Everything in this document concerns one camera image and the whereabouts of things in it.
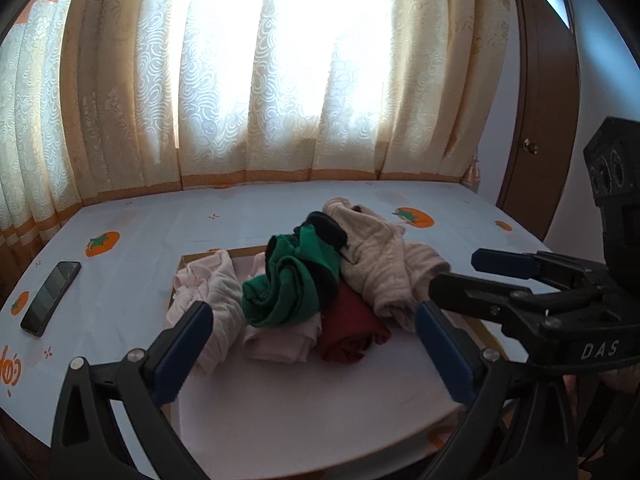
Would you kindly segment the red underwear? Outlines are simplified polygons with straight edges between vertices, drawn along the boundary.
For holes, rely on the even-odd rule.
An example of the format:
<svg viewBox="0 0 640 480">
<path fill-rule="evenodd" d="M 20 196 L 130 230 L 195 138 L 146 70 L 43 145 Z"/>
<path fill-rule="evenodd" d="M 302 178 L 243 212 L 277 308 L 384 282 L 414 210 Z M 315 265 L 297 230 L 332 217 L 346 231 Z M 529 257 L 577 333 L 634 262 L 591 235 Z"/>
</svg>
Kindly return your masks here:
<svg viewBox="0 0 640 480">
<path fill-rule="evenodd" d="M 321 361 L 337 364 L 360 362 L 373 346 L 382 346 L 392 332 L 345 282 L 334 304 L 321 315 L 322 332 L 312 349 Z"/>
</svg>

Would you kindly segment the pale pink underwear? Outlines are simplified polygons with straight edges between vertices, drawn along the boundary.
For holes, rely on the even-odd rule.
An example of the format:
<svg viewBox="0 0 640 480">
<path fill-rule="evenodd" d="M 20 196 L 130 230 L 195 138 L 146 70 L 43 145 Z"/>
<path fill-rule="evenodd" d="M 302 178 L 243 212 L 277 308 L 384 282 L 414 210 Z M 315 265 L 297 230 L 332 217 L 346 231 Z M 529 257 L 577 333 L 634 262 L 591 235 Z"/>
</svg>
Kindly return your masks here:
<svg viewBox="0 0 640 480">
<path fill-rule="evenodd" d="M 198 356 L 202 374 L 210 375 L 224 362 L 245 326 L 242 287 L 229 253 L 221 249 L 189 262 L 172 277 L 172 289 L 166 327 L 174 327 L 194 302 L 203 301 L 212 310 L 212 333 Z"/>
</svg>

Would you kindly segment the beige orange patterned curtain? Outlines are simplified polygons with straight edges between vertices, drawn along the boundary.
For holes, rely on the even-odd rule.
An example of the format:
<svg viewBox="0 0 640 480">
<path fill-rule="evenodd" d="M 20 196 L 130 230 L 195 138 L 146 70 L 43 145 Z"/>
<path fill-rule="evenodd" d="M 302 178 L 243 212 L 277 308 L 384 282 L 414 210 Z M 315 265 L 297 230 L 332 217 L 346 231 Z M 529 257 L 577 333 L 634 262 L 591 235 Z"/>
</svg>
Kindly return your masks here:
<svg viewBox="0 0 640 480">
<path fill-rule="evenodd" d="M 82 207 L 472 177 L 511 0 L 1 0 L 1 286 Z"/>
</svg>

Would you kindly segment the beige quilted underwear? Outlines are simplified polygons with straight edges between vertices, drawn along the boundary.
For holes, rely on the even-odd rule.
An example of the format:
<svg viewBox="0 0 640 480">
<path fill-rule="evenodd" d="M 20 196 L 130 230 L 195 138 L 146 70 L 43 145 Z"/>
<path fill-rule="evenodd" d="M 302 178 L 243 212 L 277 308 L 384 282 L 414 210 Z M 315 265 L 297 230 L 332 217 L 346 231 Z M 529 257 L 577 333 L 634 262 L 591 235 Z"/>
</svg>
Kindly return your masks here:
<svg viewBox="0 0 640 480">
<path fill-rule="evenodd" d="M 416 308 L 430 299 L 430 285 L 450 264 L 430 245 L 409 242 L 405 228 L 344 198 L 328 200 L 322 211 L 345 231 L 341 272 L 375 315 L 391 318 L 413 333 Z"/>
</svg>

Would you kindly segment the brown wooden wardrobe door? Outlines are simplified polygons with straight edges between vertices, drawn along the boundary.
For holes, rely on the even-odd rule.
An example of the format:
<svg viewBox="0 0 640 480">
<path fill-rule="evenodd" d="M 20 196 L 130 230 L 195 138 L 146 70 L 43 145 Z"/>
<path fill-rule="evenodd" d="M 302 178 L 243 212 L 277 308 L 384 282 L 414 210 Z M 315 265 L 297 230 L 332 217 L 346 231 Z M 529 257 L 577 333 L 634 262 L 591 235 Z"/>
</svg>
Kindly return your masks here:
<svg viewBox="0 0 640 480">
<path fill-rule="evenodd" d="M 547 0 L 515 0 L 518 107 L 497 205 L 543 240 L 566 183 L 579 110 L 575 34 Z"/>
</svg>

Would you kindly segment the black smartphone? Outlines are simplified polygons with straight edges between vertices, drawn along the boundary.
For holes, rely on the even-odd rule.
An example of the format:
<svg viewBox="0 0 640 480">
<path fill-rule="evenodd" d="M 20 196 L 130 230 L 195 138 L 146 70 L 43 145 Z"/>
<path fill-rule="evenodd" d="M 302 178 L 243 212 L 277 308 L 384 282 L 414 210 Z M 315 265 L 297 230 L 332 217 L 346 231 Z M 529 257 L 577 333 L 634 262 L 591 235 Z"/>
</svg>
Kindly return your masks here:
<svg viewBox="0 0 640 480">
<path fill-rule="evenodd" d="M 35 294 L 21 320 L 21 329 L 34 337 L 41 337 L 50 318 L 60 304 L 81 269 L 79 261 L 60 261 L 49 273 Z"/>
</svg>

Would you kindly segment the light pink underwear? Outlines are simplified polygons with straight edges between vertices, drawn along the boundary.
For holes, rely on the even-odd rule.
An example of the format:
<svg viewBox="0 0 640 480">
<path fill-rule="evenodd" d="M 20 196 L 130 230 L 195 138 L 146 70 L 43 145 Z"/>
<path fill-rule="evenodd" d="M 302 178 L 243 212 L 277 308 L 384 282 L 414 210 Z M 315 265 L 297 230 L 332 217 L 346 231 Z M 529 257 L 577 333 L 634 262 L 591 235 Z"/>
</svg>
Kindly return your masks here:
<svg viewBox="0 0 640 480">
<path fill-rule="evenodd" d="M 254 257 L 242 285 L 247 322 L 244 354 L 254 360 L 304 362 L 322 332 L 319 299 L 309 272 L 286 256 L 268 266 L 266 255 Z"/>
</svg>

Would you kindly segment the green black underwear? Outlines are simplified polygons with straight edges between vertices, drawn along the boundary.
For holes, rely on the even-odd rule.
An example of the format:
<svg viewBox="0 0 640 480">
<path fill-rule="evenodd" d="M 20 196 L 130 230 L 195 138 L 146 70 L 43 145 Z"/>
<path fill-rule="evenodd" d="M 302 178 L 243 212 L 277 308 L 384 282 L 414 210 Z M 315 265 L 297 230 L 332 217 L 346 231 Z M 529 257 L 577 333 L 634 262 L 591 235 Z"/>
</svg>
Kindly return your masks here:
<svg viewBox="0 0 640 480">
<path fill-rule="evenodd" d="M 241 307 L 255 328 L 303 323 L 333 304 L 347 234 L 328 214 L 313 211 L 291 234 L 270 237 L 265 272 L 242 285 Z"/>
</svg>

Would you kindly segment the shallow gold cardboard box lid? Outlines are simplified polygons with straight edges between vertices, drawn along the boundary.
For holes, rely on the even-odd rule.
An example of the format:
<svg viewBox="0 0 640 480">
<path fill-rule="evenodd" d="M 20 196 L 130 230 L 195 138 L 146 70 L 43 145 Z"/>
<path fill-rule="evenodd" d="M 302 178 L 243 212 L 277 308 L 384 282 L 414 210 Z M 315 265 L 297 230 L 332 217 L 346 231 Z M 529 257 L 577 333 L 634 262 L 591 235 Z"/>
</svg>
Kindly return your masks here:
<svg viewBox="0 0 640 480">
<path fill-rule="evenodd" d="M 396 330 L 352 365 L 252 360 L 237 342 L 164 412 L 212 479 L 376 479 L 436 453 L 464 407 Z"/>
</svg>

